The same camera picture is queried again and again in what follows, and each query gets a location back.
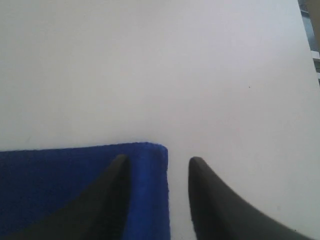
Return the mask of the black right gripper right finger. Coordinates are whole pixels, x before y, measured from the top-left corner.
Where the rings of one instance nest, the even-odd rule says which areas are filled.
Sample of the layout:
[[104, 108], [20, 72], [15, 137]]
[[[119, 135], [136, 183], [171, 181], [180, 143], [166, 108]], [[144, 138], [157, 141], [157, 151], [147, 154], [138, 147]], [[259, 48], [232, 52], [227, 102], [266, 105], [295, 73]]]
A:
[[188, 165], [188, 197], [198, 240], [305, 240], [235, 193], [201, 157]]

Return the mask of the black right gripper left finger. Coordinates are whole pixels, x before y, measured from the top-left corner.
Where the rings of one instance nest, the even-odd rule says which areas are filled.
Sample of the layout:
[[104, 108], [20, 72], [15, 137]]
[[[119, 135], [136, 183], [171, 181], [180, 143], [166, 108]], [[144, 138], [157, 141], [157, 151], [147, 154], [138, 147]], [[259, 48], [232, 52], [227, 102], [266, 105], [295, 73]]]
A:
[[118, 155], [76, 199], [9, 240], [120, 240], [131, 199], [131, 163]]

